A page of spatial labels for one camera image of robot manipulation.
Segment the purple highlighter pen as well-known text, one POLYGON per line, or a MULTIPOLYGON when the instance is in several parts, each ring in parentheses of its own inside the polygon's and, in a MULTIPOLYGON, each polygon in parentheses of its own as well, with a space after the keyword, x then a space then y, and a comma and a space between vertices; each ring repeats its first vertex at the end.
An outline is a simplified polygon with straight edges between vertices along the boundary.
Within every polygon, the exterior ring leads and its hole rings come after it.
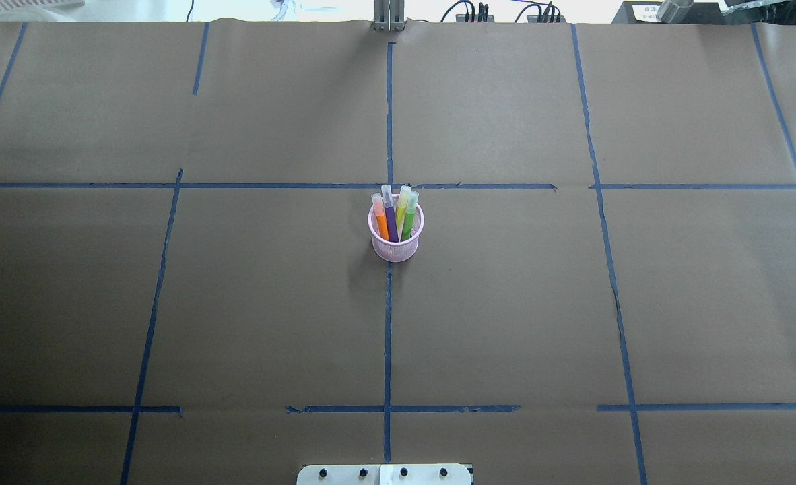
POLYGON ((398 232, 396 230, 395 200, 394 200, 394 194, 392 193, 391 189, 392 189, 391 185, 384 184, 380 187, 380 193, 382 193, 383 201, 385 202, 385 211, 386 211, 387 225, 389 231, 389 242, 398 243, 400 237, 398 236, 398 232))

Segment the green highlighter pen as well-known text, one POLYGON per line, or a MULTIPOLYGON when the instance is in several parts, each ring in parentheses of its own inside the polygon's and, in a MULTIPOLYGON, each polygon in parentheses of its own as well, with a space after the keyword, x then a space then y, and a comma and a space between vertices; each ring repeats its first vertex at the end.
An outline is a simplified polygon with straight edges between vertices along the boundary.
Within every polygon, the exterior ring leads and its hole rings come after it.
POLYGON ((419 193, 408 191, 401 225, 401 242, 411 238, 414 220, 416 220, 417 204, 419 193))

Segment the yellow highlighter pen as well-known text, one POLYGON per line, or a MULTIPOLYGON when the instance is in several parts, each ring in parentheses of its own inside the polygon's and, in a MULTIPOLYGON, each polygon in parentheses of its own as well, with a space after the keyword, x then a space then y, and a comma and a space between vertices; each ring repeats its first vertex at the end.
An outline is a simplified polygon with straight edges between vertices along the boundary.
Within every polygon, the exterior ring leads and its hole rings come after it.
POLYGON ((402 227, 404 224, 404 220, 406 218, 406 211, 410 195, 411 195, 410 185, 402 185, 401 190, 399 191, 398 194, 398 199, 396 199, 395 203, 396 230, 398 232, 399 237, 401 237, 402 234, 402 227))

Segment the orange highlighter pen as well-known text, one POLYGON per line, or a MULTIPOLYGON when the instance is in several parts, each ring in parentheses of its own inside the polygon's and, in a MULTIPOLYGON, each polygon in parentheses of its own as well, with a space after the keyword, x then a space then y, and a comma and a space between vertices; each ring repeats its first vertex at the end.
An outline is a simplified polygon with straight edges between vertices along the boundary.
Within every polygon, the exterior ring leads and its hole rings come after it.
POLYGON ((376 234, 380 239, 389 240, 388 221, 382 193, 372 194, 371 199, 374 221, 376 221, 376 234))

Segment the black box under cup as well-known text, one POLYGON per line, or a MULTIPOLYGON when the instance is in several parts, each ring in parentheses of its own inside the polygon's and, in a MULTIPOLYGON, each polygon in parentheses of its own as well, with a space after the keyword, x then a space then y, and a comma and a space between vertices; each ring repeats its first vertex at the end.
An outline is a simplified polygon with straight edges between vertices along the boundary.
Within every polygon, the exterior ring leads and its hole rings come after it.
MULTIPOLYGON (((623 1, 616 11, 611 24, 660 24, 657 10, 662 2, 623 1)), ((727 25, 717 3, 696 2, 684 18, 677 24, 727 25)))

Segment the steel cup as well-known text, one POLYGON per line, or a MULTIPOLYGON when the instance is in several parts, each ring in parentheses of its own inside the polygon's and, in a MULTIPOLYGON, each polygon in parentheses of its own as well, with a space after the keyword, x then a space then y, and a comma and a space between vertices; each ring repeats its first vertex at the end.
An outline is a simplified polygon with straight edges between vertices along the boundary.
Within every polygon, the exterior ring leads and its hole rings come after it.
POLYGON ((694 5, 693 0, 664 0, 655 13, 661 24, 681 24, 694 5))

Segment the white plastic basket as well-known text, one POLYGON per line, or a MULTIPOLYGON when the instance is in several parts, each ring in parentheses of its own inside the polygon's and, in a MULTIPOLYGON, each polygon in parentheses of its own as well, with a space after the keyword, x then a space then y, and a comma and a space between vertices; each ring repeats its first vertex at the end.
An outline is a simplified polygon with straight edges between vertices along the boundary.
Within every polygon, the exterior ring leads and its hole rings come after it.
POLYGON ((84 6, 86 1, 7 1, 0 0, 0 13, 10 12, 28 7, 35 8, 60 8, 69 6, 84 6))

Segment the aluminium frame post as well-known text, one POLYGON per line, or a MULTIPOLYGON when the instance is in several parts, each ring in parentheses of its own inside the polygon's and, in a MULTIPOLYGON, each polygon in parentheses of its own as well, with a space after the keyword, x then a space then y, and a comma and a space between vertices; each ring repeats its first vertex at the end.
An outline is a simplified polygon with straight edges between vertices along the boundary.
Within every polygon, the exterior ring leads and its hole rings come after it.
POLYGON ((376 32, 401 32, 406 28, 404 0, 374 0, 372 28, 376 32))

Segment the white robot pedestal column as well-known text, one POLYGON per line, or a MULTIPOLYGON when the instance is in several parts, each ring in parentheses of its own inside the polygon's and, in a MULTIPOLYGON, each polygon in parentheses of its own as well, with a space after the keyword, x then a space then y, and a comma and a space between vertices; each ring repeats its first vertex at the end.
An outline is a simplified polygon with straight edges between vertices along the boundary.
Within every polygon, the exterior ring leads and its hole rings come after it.
POLYGON ((296 484, 474 484, 470 465, 462 463, 306 465, 296 484))

